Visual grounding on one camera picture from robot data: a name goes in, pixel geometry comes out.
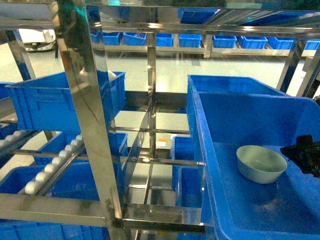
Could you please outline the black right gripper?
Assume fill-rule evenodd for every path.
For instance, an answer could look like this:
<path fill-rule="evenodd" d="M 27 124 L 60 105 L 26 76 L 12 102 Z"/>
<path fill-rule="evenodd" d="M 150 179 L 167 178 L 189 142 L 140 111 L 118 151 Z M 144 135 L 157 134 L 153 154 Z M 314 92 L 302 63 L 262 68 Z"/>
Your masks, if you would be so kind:
<path fill-rule="evenodd" d="M 311 134 L 296 137 L 296 144 L 285 146 L 280 152 L 294 162 L 303 174 L 320 177 L 320 142 L 314 141 Z"/>

